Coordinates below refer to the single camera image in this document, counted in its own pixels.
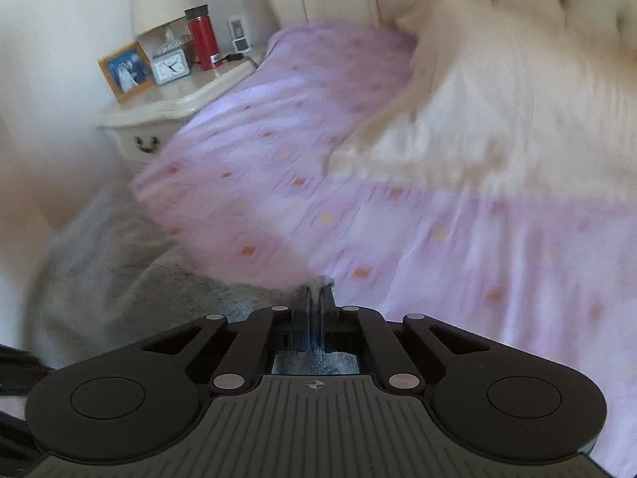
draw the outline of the lamp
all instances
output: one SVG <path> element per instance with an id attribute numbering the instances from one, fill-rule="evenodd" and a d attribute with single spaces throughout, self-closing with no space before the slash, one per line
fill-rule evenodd
<path id="1" fill-rule="evenodd" d="M 131 0 L 133 34 L 139 37 L 155 28 L 164 27 L 165 41 L 157 47 L 154 56 L 179 48 L 187 43 L 175 37 L 170 23 L 184 17 L 184 10 L 193 7 L 191 0 Z"/>

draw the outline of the white pillow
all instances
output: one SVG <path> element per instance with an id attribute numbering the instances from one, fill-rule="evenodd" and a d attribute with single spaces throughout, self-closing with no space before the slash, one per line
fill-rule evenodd
<path id="1" fill-rule="evenodd" d="M 637 191 L 628 56 L 467 0 L 431 2 L 416 29 L 412 81 L 332 154 L 330 173 L 501 195 Z"/>

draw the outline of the red thermos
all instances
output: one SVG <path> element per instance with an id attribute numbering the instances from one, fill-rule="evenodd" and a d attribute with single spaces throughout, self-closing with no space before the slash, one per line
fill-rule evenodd
<path id="1" fill-rule="evenodd" d="M 186 10 L 186 19 L 199 58 L 199 66 L 202 70 L 217 68 L 222 63 L 221 53 L 210 23 L 208 6 L 202 5 Z"/>

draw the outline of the framed photo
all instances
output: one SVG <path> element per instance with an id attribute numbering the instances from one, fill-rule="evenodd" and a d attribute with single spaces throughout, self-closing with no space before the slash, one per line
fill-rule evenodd
<path id="1" fill-rule="evenodd" d="M 149 58 L 137 42 L 107 55 L 99 63 L 118 102 L 126 102 L 155 85 Z"/>

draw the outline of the fuzzy gray blanket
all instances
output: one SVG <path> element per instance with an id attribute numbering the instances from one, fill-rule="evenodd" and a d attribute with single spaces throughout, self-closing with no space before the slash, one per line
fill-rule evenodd
<path id="1" fill-rule="evenodd" d="M 24 347 L 60 368 L 217 312 L 230 321 L 290 303 L 295 289 L 230 284 L 198 274 L 125 183 L 106 186 L 53 241 L 26 296 Z M 277 356 L 278 373 L 356 373 L 347 354 Z"/>

